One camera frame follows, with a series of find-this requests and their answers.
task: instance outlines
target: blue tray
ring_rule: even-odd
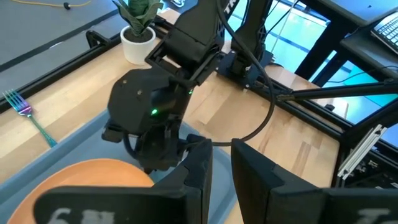
[[[119,159],[138,166],[138,162],[126,152],[123,144],[106,142],[101,139],[101,133],[108,118],[107,112],[101,113],[5,181],[0,186],[0,223],[7,222],[30,191],[47,177],[66,166],[96,158]],[[198,134],[197,131],[183,124],[180,129],[180,137],[185,138],[189,133]],[[150,177],[157,182],[170,172],[171,169],[165,172],[153,172]],[[231,173],[231,158],[222,149],[215,147],[208,223],[224,223],[235,203],[236,194]]]

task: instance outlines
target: white pot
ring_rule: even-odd
[[[152,32],[152,38],[147,42],[134,43],[124,37],[124,32],[128,28],[130,28],[130,26],[126,26],[120,32],[124,56],[129,62],[133,64],[144,65],[145,58],[148,56],[149,52],[151,52],[151,50],[155,47],[155,31],[152,28],[148,27],[147,29]]]

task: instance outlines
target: wooden table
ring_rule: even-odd
[[[165,11],[171,23],[178,13]],[[90,63],[48,86],[29,98],[40,124],[58,141],[82,127],[106,109],[113,83],[133,68],[124,59],[121,45],[100,55]],[[317,88],[315,85],[280,67],[267,67],[268,74],[295,90]],[[347,103],[331,103],[345,116]],[[268,112],[269,102],[242,91],[221,76],[212,74],[195,88],[184,121],[214,141],[230,141],[253,131]],[[0,114],[0,182],[21,170],[49,149],[38,130],[25,117],[8,110]],[[338,141],[276,108],[269,124],[248,143],[264,155],[301,178],[319,186],[330,186],[338,152]],[[235,206],[226,223],[242,223]]]

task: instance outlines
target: potted plant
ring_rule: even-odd
[[[157,10],[163,7],[160,0],[128,0],[125,3],[113,1],[120,16],[129,24],[120,32],[126,59],[136,65],[145,64],[145,58],[154,48],[156,34],[149,27]]]

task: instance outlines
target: fork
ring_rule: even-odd
[[[32,123],[36,126],[36,128],[40,131],[40,133],[43,135],[45,140],[47,141],[47,144],[50,147],[54,147],[57,142],[51,138],[49,134],[47,134],[44,130],[44,128],[41,127],[41,125],[38,124],[36,119],[33,117],[33,109],[31,105],[26,102],[23,97],[21,97],[20,94],[18,94],[14,90],[8,90],[5,93],[2,93],[4,98],[8,101],[8,103],[20,114],[23,116],[27,116]]]

